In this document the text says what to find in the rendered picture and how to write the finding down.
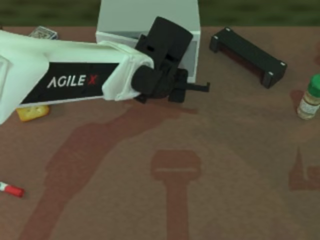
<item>red and white marker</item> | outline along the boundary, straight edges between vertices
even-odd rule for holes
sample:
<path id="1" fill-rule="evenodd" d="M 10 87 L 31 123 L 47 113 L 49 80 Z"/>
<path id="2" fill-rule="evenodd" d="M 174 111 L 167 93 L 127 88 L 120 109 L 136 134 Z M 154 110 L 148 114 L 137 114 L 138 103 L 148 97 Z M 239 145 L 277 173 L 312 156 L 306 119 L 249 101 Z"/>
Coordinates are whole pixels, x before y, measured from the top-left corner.
<path id="1" fill-rule="evenodd" d="M 23 190 L 22 188 L 12 186 L 12 185 L 6 184 L 1 181 L 0 181 L 0 191 L 5 192 L 7 194 L 11 194 L 11 195 L 16 196 L 18 198 L 22 198 L 22 196 L 25 193 L 25 190 Z"/>

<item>robotic arm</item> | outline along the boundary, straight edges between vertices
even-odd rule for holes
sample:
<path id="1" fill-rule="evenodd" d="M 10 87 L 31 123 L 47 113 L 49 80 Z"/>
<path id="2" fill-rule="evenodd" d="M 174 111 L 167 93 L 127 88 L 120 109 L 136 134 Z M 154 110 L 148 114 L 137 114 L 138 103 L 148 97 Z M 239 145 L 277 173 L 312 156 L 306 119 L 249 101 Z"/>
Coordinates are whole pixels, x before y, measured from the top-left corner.
<path id="1" fill-rule="evenodd" d="M 107 101 L 165 98 L 183 102 L 187 89 L 208 92 L 209 85 L 187 83 L 178 69 L 192 34 L 157 17 L 135 49 L 31 38 L 0 30 L 0 124 L 16 108 L 103 98 Z"/>

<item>small gray box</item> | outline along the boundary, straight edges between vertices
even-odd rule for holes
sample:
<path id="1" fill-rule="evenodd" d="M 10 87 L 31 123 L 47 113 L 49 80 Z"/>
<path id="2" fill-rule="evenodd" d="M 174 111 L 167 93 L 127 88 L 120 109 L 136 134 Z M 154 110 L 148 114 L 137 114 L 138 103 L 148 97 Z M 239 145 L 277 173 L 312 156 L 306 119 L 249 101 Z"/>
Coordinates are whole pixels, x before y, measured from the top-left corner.
<path id="1" fill-rule="evenodd" d="M 101 0 L 96 41 L 114 41 L 135 47 L 147 35 L 156 17 L 168 19 L 193 34 L 180 67 L 196 82 L 201 37 L 198 0 Z"/>

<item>spice bottle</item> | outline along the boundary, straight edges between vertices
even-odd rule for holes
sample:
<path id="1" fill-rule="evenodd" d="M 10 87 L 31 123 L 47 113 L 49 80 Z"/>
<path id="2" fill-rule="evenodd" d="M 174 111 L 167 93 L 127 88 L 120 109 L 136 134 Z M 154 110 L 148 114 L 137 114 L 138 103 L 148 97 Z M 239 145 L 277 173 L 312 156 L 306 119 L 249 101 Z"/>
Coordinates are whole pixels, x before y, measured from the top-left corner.
<path id="1" fill-rule="evenodd" d="M 314 75 L 305 91 L 297 114 L 301 119 L 312 119 L 320 108 L 320 74 Z"/>

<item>green cap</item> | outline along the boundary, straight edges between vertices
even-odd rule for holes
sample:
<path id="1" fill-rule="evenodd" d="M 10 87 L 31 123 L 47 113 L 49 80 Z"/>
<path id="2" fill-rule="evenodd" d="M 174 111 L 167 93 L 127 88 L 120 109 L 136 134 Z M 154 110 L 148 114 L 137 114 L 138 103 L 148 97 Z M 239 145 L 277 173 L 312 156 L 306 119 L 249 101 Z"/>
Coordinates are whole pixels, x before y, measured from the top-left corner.
<path id="1" fill-rule="evenodd" d="M 316 74 L 311 78 L 308 92 L 313 97 L 320 98 L 320 74 Z"/>

